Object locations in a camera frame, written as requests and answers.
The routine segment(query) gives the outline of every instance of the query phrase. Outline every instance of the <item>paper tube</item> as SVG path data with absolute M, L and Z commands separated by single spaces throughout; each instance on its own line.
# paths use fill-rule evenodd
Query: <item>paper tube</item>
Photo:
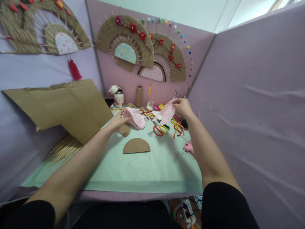
M 142 94 L 143 88 L 142 86 L 137 87 L 137 94 L 136 94 L 136 106 L 140 107 L 142 105 Z

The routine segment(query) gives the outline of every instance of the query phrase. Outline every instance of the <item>red tassel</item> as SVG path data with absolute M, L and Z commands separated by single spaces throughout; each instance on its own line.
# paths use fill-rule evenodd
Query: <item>red tassel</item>
M 70 60 L 69 62 L 69 67 L 70 67 L 70 70 L 71 70 L 71 73 L 72 73 L 72 76 L 75 80 L 81 80 L 82 79 L 82 76 L 80 75 L 78 69 L 77 69 L 77 66 L 76 64 L 73 62 L 73 60 Z
M 28 10 L 28 7 L 25 5 L 25 4 L 23 4 L 23 3 L 19 3 L 19 5 L 20 5 L 20 7 L 24 10 L 24 11 L 27 11 Z
M 12 11 L 14 11 L 14 12 L 16 12 L 16 13 L 18 13 L 19 12 L 19 10 L 18 10 L 18 8 L 14 5 L 14 4 L 9 4 L 9 7 L 10 7 L 10 9 L 12 10 Z

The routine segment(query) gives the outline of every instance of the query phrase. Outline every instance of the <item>hand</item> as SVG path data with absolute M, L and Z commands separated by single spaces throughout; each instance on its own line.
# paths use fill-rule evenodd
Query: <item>hand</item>
M 177 99 L 173 102 L 173 107 L 183 115 L 184 118 L 192 116 L 193 110 L 187 99 Z
M 111 128 L 114 132 L 117 131 L 120 126 L 122 126 L 124 123 L 131 120 L 131 118 L 122 118 L 124 110 L 121 110 L 117 113 L 117 115 L 111 120 L 111 122 L 107 125 L 107 127 Z

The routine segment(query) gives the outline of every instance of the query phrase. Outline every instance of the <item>forearm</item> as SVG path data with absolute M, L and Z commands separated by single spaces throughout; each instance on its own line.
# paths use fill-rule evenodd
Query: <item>forearm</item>
M 203 188 L 214 181 L 228 183 L 241 191 L 223 154 L 195 114 L 186 117 L 194 154 L 202 174 Z
M 64 216 L 78 190 L 99 164 L 114 130 L 106 126 L 63 164 L 27 201 L 45 200 L 52 204 L 56 223 Z

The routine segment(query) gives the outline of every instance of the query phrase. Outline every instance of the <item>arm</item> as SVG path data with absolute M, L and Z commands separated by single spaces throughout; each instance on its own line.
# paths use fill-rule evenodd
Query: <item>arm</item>
M 233 173 L 217 144 L 193 113 L 187 99 L 177 99 L 173 106 L 183 114 L 191 135 L 196 161 L 202 174 L 203 189 L 212 182 L 227 183 L 241 192 Z
M 130 118 L 121 118 L 120 111 L 113 120 L 65 164 L 63 164 L 43 186 L 26 202 L 45 200 L 55 210 L 55 225 L 65 215 L 78 190 L 100 163 L 103 151 L 111 135 Z

